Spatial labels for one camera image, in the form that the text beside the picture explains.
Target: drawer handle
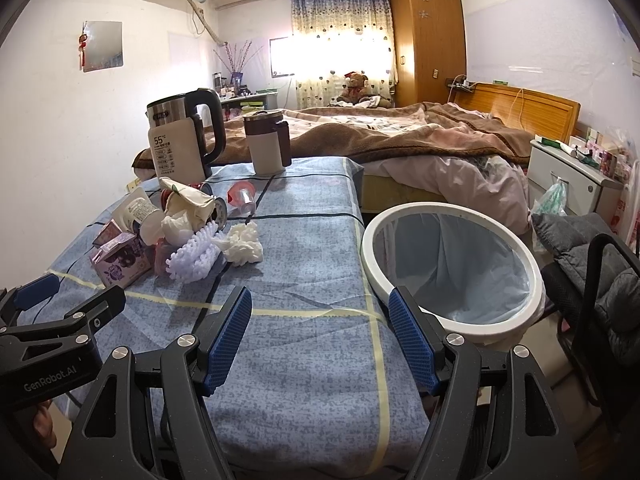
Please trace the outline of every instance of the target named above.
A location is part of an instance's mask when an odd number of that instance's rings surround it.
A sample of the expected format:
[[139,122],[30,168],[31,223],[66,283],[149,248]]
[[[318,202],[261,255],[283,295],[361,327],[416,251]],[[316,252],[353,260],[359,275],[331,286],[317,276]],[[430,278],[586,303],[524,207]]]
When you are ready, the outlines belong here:
[[564,182],[565,184],[567,184],[567,186],[569,186],[568,180],[565,180],[564,178],[557,176],[553,171],[549,171],[549,173],[551,173],[551,176],[554,177],[556,180],[559,180],[560,182]]

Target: thermos mug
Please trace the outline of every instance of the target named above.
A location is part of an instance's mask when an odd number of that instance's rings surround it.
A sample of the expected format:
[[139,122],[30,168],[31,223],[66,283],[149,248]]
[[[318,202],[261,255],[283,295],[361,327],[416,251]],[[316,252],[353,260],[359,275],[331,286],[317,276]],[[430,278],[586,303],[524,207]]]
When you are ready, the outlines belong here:
[[274,175],[291,165],[289,123],[283,117],[282,110],[244,116],[244,134],[255,174]]
[[[202,119],[197,106],[209,107],[215,145],[207,153]],[[149,145],[156,176],[167,176],[182,184],[197,184],[211,176],[210,164],[226,146],[220,99],[215,92],[199,88],[165,97],[146,106]]]

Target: white bed sheet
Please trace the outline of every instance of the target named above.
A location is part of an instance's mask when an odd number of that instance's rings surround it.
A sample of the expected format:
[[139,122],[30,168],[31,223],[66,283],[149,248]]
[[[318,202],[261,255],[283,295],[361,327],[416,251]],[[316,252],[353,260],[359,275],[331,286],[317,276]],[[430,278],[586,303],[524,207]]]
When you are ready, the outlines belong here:
[[501,156],[473,159],[418,155],[363,164],[365,174],[442,195],[447,202],[481,212],[516,235],[529,230],[529,187],[522,168]]

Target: curtain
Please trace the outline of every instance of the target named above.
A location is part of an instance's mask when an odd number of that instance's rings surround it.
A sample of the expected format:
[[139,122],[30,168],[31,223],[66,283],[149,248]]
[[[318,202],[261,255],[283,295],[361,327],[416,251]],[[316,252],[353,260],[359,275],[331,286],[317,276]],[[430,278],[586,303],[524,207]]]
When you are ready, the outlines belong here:
[[335,104],[345,74],[390,98],[396,82],[390,0],[291,0],[298,108]]

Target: wooden wardrobe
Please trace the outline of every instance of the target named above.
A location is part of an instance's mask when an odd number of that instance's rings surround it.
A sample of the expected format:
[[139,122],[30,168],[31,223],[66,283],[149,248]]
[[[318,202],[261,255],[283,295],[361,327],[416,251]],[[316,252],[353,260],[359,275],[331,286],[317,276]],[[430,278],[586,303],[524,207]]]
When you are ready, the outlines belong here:
[[398,66],[396,106],[446,103],[446,79],[466,74],[462,1],[391,0],[391,12]]

